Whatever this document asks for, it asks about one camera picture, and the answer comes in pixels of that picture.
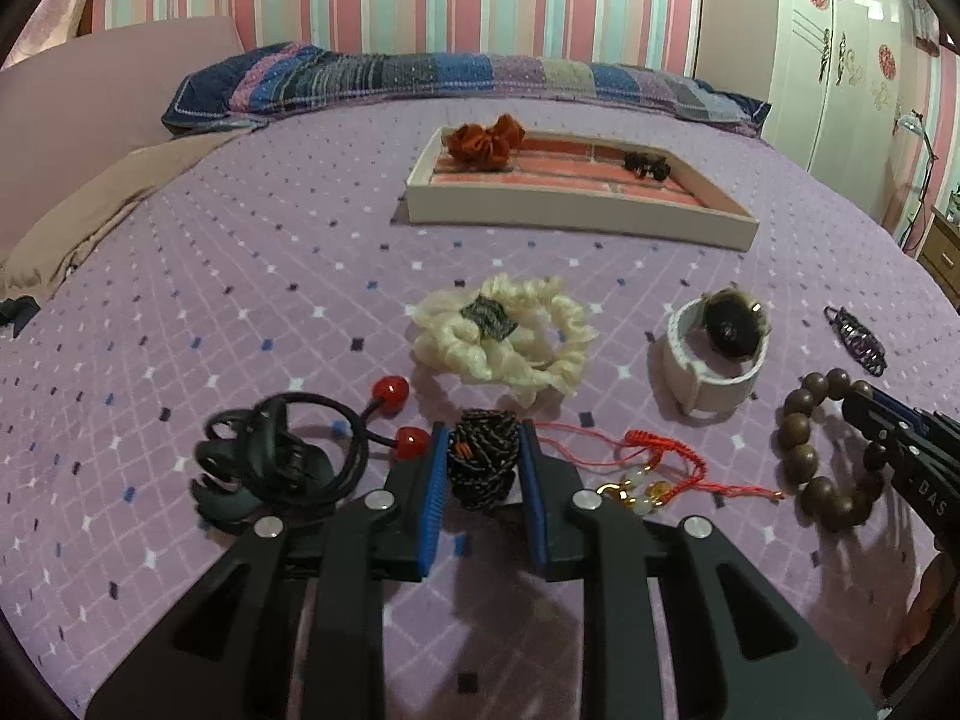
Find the nightstand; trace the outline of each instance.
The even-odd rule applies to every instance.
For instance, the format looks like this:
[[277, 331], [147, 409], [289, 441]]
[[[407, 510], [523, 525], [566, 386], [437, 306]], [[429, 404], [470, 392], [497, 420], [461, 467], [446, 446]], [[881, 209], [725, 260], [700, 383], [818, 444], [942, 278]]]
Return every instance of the nightstand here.
[[938, 210], [917, 258], [954, 308], [960, 307], [960, 231]]

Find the red bead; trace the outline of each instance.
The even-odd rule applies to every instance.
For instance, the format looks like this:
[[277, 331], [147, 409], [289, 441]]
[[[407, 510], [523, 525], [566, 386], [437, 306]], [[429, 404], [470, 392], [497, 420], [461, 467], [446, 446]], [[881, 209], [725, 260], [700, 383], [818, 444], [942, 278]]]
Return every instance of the red bead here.
[[396, 413], [410, 395], [410, 385], [402, 376], [384, 376], [373, 385], [373, 397], [383, 400], [383, 410]]
[[405, 426], [397, 431], [397, 459], [414, 460], [430, 446], [430, 434], [424, 428]]

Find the white bead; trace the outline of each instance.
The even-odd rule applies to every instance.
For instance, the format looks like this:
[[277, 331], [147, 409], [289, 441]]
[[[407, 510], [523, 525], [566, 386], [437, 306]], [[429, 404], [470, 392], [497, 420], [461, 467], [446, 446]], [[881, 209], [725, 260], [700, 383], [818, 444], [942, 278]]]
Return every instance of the white bead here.
[[623, 482], [621, 482], [621, 484], [626, 485], [627, 489], [630, 491], [640, 490], [643, 485], [643, 479], [646, 475], [647, 474], [646, 471], [643, 470], [643, 466], [636, 466], [623, 475]]
[[646, 495], [637, 498], [637, 501], [630, 507], [638, 517], [646, 517], [647, 514], [654, 511], [654, 502]]

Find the wardrobe door handle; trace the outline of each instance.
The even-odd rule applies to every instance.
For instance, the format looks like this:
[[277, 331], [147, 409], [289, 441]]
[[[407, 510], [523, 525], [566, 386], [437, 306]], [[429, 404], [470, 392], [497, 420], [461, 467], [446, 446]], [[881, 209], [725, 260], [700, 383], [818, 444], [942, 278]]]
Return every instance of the wardrobe door handle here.
[[837, 61], [837, 86], [839, 86], [840, 81], [843, 80], [843, 61], [846, 55], [847, 55], [847, 33], [844, 32], [843, 36], [840, 38], [840, 59]]
[[820, 83], [824, 82], [830, 64], [830, 30], [824, 29], [824, 50], [820, 53]]

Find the wooden drawer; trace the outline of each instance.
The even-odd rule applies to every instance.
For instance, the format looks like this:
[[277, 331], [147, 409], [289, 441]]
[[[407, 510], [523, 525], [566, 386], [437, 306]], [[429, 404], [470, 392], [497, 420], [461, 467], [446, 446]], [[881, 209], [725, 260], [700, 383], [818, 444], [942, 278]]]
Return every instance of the wooden drawer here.
[[923, 247], [923, 254], [920, 255], [920, 264], [926, 269], [926, 272], [928, 272], [931, 276], [933, 276], [933, 280], [937, 282], [937, 286], [940, 288], [941, 292], [943, 292], [944, 295], [947, 295], [947, 300], [950, 301], [950, 304], [954, 308], [957, 308], [958, 306], [960, 306], [960, 295], [957, 295], [957, 291], [954, 290], [954, 288], [949, 284], [949, 282], [947, 282], [947, 279], [945, 279], [944, 276], [938, 271], [938, 269], [936, 269], [936, 266], [934, 266], [933, 263], [931, 263], [928, 259], [926, 259], [926, 246]]
[[932, 267], [954, 292], [960, 290], [960, 251], [936, 223], [930, 227], [920, 256], [928, 260], [928, 265], [924, 265], [928, 271]]

